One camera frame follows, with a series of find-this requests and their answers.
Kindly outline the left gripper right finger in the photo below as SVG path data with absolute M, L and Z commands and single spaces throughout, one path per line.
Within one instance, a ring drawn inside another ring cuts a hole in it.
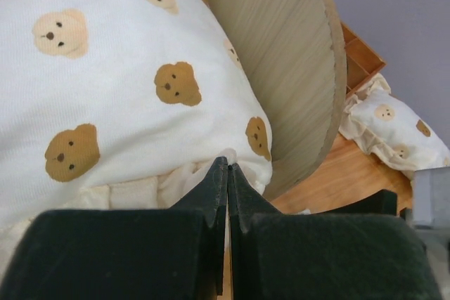
M 389 215 L 289 215 L 229 167 L 234 299 L 440 299 L 423 243 Z

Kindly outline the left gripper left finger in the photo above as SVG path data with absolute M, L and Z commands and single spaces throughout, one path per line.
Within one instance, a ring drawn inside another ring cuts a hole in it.
M 215 159 L 168 209 L 51 210 L 22 237 L 2 299 L 216 299 L 223 292 L 228 182 Z

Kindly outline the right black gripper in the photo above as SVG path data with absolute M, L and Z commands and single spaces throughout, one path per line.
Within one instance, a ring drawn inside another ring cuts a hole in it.
M 344 215 L 397 215 L 397 194 L 382 189 L 351 204 L 320 212 L 320 214 Z

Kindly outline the bear print bed cushion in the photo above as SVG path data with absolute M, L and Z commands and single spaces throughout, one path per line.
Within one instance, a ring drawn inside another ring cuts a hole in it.
M 1 0 L 1 225 L 209 164 L 263 192 L 270 123 L 206 0 Z

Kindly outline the wooden pet bed frame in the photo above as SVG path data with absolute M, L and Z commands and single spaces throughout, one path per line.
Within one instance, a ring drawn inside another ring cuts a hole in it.
M 208 0 L 272 129 L 274 200 L 312 175 L 338 134 L 347 85 L 333 0 Z

